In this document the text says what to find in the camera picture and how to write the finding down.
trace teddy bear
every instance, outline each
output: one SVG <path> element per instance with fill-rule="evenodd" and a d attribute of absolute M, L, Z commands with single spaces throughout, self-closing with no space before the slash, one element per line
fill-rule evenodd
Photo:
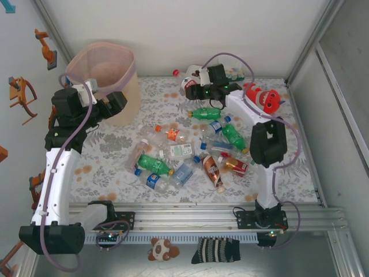
<path fill-rule="evenodd" d="M 179 255 L 177 246 L 171 246 L 168 239 L 152 238 L 151 244 L 153 248 L 149 251 L 149 261 L 168 261 Z"/>

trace laundry basket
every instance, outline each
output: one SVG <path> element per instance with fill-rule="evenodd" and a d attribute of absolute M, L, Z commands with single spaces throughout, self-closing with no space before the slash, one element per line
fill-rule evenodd
<path fill-rule="evenodd" d="M 140 88 L 133 52 L 123 46 L 107 43 L 92 43 L 79 52 L 68 64 L 67 73 L 83 80 L 94 78 L 99 86 L 95 98 L 102 99 L 110 92 L 121 91 L 127 99 L 126 107 L 117 115 L 107 119 L 115 126 L 126 126 L 132 122 L 141 107 Z"/>

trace orange sticker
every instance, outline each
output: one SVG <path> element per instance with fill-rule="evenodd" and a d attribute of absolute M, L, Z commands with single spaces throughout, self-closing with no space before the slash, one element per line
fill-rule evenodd
<path fill-rule="evenodd" d="M 175 141 L 175 139 L 177 138 L 178 132 L 179 130 L 177 129 L 173 129 L 173 128 L 170 129 L 167 135 L 168 139 Z"/>

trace red toy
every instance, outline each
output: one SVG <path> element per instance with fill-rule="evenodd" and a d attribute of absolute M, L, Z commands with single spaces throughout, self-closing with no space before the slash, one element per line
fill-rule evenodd
<path fill-rule="evenodd" d="M 246 96 L 267 114 L 275 113 L 279 109 L 280 105 L 285 102 L 281 101 L 281 96 L 277 91 L 273 89 L 270 91 L 262 91 L 261 88 L 253 90 L 254 85 L 255 84 L 252 84 L 248 88 Z"/>

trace floral tablecloth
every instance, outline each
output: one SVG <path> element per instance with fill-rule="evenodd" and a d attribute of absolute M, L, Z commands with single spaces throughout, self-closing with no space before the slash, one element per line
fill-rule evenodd
<path fill-rule="evenodd" d="M 256 79 L 255 83 L 263 90 L 275 89 L 286 102 L 281 105 L 276 115 L 286 121 L 295 123 L 289 102 L 289 96 L 283 79 Z M 71 202 L 89 202 L 92 200 L 112 200 L 124 203 L 240 203 L 251 202 L 257 196 L 257 174 L 249 171 L 244 178 L 229 172 L 222 172 L 221 178 L 226 191 L 219 194 L 201 168 L 181 190 L 170 186 L 165 194 L 156 193 L 143 185 L 140 180 L 124 168 L 124 163 L 141 137 L 137 134 L 139 124 L 155 126 L 160 124 L 163 129 L 178 128 L 187 132 L 189 141 L 195 145 L 197 154 L 200 149 L 201 126 L 211 121 L 199 121 L 187 116 L 189 110 L 209 107 L 208 101 L 189 101 L 179 92 L 179 86 L 173 78 L 141 78 L 142 105 L 135 120 L 128 126 L 116 128 L 105 122 L 88 134 L 84 142 L 82 157 L 74 172 L 71 189 Z M 247 126 L 232 111 L 225 108 L 222 115 L 230 115 L 237 130 L 244 135 L 249 143 L 252 126 Z M 288 128 L 288 152 L 285 162 L 289 161 L 297 149 L 292 131 Z M 149 149 L 148 155 L 157 156 L 159 150 Z M 171 167 L 177 168 L 178 161 L 166 160 Z M 286 170 L 280 170 L 277 194 L 283 200 L 296 202 L 317 202 L 310 172 L 304 152 L 298 161 Z"/>

